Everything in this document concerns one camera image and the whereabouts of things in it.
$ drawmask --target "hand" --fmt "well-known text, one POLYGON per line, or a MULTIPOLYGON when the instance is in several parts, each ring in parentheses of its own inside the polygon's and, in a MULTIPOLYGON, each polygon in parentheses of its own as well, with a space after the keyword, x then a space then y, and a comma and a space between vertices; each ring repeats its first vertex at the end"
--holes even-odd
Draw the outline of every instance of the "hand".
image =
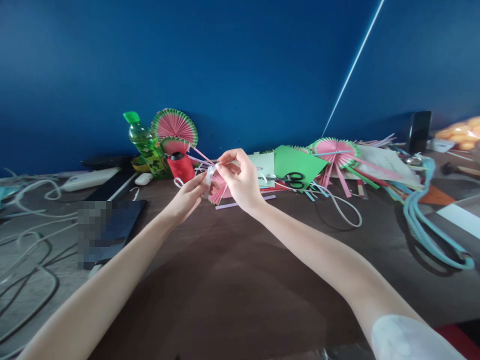
POLYGON ((243 149, 226 151, 218 158, 216 168, 226 181, 238 206, 244 211, 251 213, 266 203, 260 193, 257 167, 243 149))
POLYGON ((173 217, 176 224, 183 223, 200 204, 202 197, 209 190, 205 183, 207 172, 202 172, 183 185, 162 213, 173 217))

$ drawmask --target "wooden desk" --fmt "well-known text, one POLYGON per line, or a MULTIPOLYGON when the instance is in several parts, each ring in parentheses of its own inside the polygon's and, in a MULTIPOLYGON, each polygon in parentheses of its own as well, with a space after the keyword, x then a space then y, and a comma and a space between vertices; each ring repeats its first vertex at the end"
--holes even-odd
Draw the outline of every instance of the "wooden desk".
MULTIPOLYGON (((171 181, 142 188, 148 208, 139 227, 176 192, 171 181)), ((408 235, 401 206, 382 190, 368 194, 351 199, 363 217, 354 230, 330 199, 278 192, 269 202, 362 254, 432 326, 480 318, 477 271, 430 260, 408 235)), ((240 208, 215 210, 205 200, 170 235, 90 358, 269 359, 362 339, 333 288, 240 208)))

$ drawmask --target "white sleeve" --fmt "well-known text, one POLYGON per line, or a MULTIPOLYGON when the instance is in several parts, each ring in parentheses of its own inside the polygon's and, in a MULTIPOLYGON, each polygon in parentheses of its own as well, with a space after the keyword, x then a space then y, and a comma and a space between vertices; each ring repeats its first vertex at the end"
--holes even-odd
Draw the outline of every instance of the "white sleeve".
POLYGON ((379 318, 371 331, 377 360, 465 360, 431 327, 400 315, 379 318))

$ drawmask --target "plastic bottle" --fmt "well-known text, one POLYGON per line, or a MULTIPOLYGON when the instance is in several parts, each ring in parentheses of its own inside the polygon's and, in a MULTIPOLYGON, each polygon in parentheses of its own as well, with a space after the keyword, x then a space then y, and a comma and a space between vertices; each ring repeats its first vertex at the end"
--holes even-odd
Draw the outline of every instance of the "plastic bottle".
POLYGON ((171 179, 172 172, 167 164, 166 156, 160 147, 155 147, 155 138, 150 129, 140 124, 140 117, 135 111, 125 112, 123 117, 130 124, 128 131, 130 141, 140 152, 141 157, 150 168, 151 174, 156 179, 171 179))

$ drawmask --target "red spool of thread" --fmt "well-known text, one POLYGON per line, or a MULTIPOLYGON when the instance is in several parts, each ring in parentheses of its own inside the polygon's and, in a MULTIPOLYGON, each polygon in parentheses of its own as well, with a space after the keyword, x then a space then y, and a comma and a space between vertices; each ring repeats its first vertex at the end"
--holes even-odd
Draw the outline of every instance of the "red spool of thread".
POLYGON ((174 152, 166 161, 170 165, 173 178, 180 178, 185 184, 195 177, 192 161, 185 154, 174 152))

